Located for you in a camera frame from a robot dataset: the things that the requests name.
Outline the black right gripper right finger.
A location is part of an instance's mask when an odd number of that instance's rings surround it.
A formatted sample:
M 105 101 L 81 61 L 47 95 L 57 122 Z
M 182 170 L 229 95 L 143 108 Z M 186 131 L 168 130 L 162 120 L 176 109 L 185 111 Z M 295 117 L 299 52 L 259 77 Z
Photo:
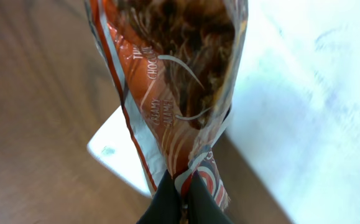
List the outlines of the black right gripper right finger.
M 193 174 L 187 200 L 189 224 L 233 224 L 219 209 L 198 172 Z

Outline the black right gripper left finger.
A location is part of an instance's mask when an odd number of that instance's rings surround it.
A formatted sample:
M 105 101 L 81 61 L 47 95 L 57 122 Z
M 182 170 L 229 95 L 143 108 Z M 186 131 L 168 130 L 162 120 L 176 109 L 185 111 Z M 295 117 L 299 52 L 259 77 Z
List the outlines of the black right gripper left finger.
M 137 224 L 179 224 L 181 201 L 170 173 L 166 170 L 148 209 Z

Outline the red chocolate wafer pack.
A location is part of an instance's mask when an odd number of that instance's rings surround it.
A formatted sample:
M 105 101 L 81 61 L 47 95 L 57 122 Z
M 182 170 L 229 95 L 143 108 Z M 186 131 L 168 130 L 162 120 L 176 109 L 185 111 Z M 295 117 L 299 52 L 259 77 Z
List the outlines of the red chocolate wafer pack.
M 86 1 L 85 9 L 149 192 L 168 173 L 183 196 L 198 172 L 226 209 L 211 149 L 231 109 L 247 1 Z

